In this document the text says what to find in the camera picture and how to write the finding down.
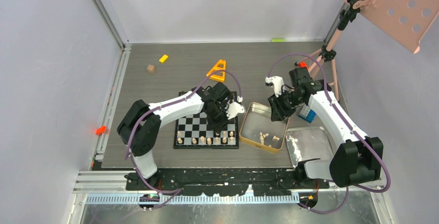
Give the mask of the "black white chess board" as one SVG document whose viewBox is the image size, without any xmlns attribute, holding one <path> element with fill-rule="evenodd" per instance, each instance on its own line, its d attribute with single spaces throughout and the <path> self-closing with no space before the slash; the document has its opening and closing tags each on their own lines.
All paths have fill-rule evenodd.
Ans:
<svg viewBox="0 0 439 224">
<path fill-rule="evenodd" d="M 216 133 L 207 127 L 207 115 L 204 112 L 184 116 L 175 122 L 174 130 L 174 149 L 238 149 L 238 118 L 235 117 L 220 132 Z M 229 143 L 229 133 L 235 133 L 235 144 Z M 215 144 L 215 137 L 220 138 L 220 144 Z M 222 142 L 223 137 L 227 137 L 227 143 Z M 207 144 L 207 138 L 211 138 L 212 144 Z"/>
</svg>

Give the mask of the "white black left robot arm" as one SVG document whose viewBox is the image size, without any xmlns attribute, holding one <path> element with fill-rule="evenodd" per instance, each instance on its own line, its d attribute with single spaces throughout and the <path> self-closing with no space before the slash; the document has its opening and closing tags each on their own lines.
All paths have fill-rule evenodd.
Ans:
<svg viewBox="0 0 439 224">
<path fill-rule="evenodd" d="M 229 133 L 237 129 L 237 117 L 229 111 L 237 101 L 235 92 L 221 82 L 206 88 L 193 88 L 163 102 L 135 101 L 116 131 L 127 147 L 126 155 L 140 175 L 140 185 L 147 190 L 158 185 L 158 168 L 152 149 L 163 127 L 178 123 L 177 128 L 182 133 L 175 136 L 176 144 L 226 145 Z M 181 119 L 185 120 L 183 124 L 179 123 Z"/>
</svg>

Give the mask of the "gold tin box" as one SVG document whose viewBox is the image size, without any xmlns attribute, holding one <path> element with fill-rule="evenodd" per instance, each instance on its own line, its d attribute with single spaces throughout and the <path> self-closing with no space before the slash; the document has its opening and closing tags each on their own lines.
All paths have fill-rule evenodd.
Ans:
<svg viewBox="0 0 439 224">
<path fill-rule="evenodd" d="M 243 119 L 239 138 L 245 144 L 277 154 L 282 149 L 289 119 L 271 120 L 271 108 L 252 102 Z"/>
</svg>

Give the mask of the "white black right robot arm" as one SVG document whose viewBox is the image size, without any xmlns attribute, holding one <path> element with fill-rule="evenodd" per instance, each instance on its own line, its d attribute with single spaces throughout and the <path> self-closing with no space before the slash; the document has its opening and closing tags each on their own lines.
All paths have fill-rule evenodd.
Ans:
<svg viewBox="0 0 439 224">
<path fill-rule="evenodd" d="M 309 188 L 316 179 L 324 179 L 346 187 L 378 180 L 382 170 L 382 141 L 356 126 L 325 80 L 314 80 L 304 67 L 291 70 L 289 76 L 292 88 L 285 86 L 282 77 L 265 78 L 265 84 L 274 90 L 268 98 L 271 120 L 284 121 L 304 104 L 320 118 L 336 145 L 330 159 L 312 158 L 300 162 L 296 183 Z"/>
</svg>

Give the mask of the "orange triangular plastic frame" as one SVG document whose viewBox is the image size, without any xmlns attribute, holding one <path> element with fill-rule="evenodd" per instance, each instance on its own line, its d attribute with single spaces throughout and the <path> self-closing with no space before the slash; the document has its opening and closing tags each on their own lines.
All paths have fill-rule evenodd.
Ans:
<svg viewBox="0 0 439 224">
<path fill-rule="evenodd" d="M 223 59 L 220 59 L 206 74 L 206 76 L 209 76 L 209 79 L 218 81 L 218 82 L 225 82 L 226 73 L 224 70 L 226 69 L 227 62 Z"/>
</svg>

